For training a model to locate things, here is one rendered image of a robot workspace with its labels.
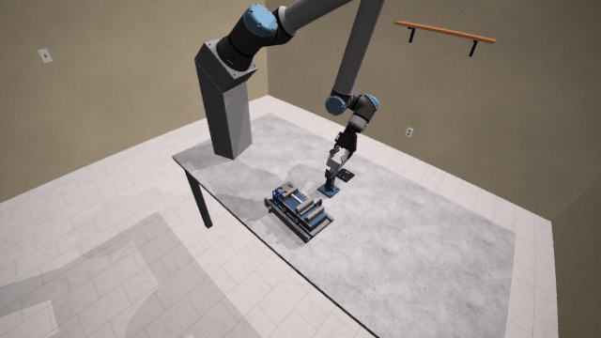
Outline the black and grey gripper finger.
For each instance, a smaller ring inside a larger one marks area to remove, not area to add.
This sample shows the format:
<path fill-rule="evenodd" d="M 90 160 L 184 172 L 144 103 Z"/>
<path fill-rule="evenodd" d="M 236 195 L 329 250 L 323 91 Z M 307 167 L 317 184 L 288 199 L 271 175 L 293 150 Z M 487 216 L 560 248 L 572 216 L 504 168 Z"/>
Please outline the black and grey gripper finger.
<path fill-rule="evenodd" d="M 328 160 L 331 159 L 332 157 L 334 157 L 335 153 L 340 151 L 340 147 L 339 145 L 336 143 L 334 145 L 334 148 L 330 150 L 330 156 L 328 157 Z"/>
<path fill-rule="evenodd" d="M 354 148 L 355 147 L 353 146 L 351 149 L 345 150 L 345 153 L 341 156 L 341 161 L 342 162 L 340 163 L 338 169 L 340 169 L 349 160 L 349 158 L 353 154 Z"/>

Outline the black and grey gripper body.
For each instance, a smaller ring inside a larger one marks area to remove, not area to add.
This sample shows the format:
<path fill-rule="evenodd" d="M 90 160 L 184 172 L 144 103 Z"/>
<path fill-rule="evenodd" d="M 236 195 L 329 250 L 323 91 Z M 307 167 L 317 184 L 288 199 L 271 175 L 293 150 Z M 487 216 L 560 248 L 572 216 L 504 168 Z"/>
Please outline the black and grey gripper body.
<path fill-rule="evenodd" d="M 348 131 L 349 130 L 349 131 Z M 351 123 L 348 123 L 347 127 L 345 128 L 344 132 L 339 132 L 338 135 L 338 139 L 335 140 L 335 142 L 341 146 L 341 148 L 344 148 L 346 150 L 351 149 L 353 146 L 355 146 L 355 141 L 352 141 L 352 138 L 354 140 L 354 135 L 357 133 L 361 133 L 361 130 L 356 127 L 355 125 L 352 125 Z M 352 135 L 350 138 L 349 136 Z M 336 138 L 337 138 L 336 137 Z M 335 138 L 335 139 L 336 139 Z M 350 141 L 350 142 L 349 142 Z M 348 144 L 348 146 L 347 146 Z"/>

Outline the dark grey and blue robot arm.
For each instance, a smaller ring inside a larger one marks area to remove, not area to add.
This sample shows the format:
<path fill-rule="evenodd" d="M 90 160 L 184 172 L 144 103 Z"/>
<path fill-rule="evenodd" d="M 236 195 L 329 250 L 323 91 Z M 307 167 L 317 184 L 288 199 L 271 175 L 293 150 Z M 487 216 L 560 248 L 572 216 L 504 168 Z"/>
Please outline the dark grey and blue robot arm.
<path fill-rule="evenodd" d="M 262 47 L 286 44 L 297 35 L 298 29 L 351 1 L 299 0 L 273 12 L 258 4 L 251 5 L 230 34 L 219 40 L 217 54 L 230 69 L 246 71 Z M 326 100 L 326 109 L 331 115 L 340 115 L 346 108 L 352 110 L 354 113 L 348 122 L 361 131 L 377 111 L 378 101 L 353 88 L 385 1 L 361 0 L 331 95 Z M 288 41 L 284 41 L 287 38 Z"/>

